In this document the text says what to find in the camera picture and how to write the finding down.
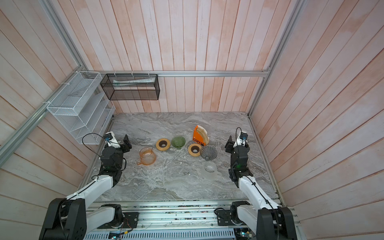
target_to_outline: white mesh organizer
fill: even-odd
[[[103,135],[115,111],[115,106],[103,99],[103,92],[94,93],[100,82],[100,73],[78,72],[47,107],[80,144],[88,133]],[[96,134],[84,138],[84,144],[99,144],[100,141]]]

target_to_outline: orange coffee filter box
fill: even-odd
[[[197,125],[193,132],[193,141],[197,142],[202,146],[205,146],[209,143],[209,137],[207,136],[207,134],[207,131],[202,126]]]

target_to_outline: green glass bowl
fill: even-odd
[[[182,136],[177,136],[172,138],[170,143],[173,147],[180,149],[185,145],[185,138],[183,138]]]

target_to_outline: marble countertop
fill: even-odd
[[[201,166],[205,160],[188,153],[188,146],[194,143],[192,135],[197,124],[207,130],[210,138],[208,145],[218,152],[213,162],[222,177],[217,180],[203,179]],[[121,142],[127,134],[132,143],[131,151],[124,154],[127,167],[119,183],[96,202],[246,199],[229,178],[230,154],[224,149],[229,136],[235,138],[237,127],[248,133],[247,141],[251,148],[248,153],[249,169],[263,190],[270,197],[277,197],[245,113],[131,113],[116,115],[111,129],[118,141]],[[182,149],[172,146],[167,151],[156,149],[157,140],[171,140],[174,136],[186,139]],[[139,152],[144,147],[154,148],[157,156],[154,164],[137,165]],[[98,174],[100,165],[101,162],[96,164],[92,175]]]

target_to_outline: wooden wall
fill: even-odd
[[[0,1],[0,144],[78,67],[38,0]],[[51,200],[77,190],[93,153],[48,115],[0,169],[2,239],[38,239]]]
[[[296,0],[51,0],[95,71],[262,70]],[[160,78],[158,101],[118,112],[248,111],[257,77]]]
[[[384,239],[383,12],[309,1],[252,116],[308,239]]]

